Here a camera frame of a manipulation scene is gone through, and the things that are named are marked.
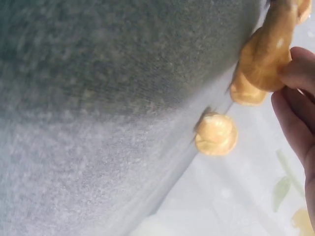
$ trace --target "fabric texture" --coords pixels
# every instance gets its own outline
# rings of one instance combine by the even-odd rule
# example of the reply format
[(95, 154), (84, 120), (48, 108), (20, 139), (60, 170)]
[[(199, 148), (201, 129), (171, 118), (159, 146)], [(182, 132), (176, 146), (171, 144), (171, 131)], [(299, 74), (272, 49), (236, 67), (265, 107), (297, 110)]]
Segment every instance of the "fabric texture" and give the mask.
[(260, 0), (2, 0), (0, 235), (119, 236), (196, 154)]

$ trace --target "golden brown snack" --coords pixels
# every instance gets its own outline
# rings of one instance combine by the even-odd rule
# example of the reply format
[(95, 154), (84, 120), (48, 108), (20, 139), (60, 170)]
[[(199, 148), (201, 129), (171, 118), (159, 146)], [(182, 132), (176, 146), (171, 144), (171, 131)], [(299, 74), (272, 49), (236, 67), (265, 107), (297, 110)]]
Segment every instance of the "golden brown snack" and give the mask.
[(230, 88), (232, 100), (243, 106), (259, 106), (267, 97), (267, 92), (251, 85), (245, 75), (238, 69)]
[(225, 115), (210, 113), (197, 128), (195, 143), (206, 155), (226, 155), (236, 145), (238, 131), (234, 121)]
[(312, 12), (312, 0), (298, 0), (298, 21), (297, 24), (305, 22)]
[(272, 92), (284, 86), (278, 73), (292, 60), (289, 47), (297, 23), (296, 3), (295, 0), (274, 1), (262, 27), (241, 51), (240, 70), (260, 90)]

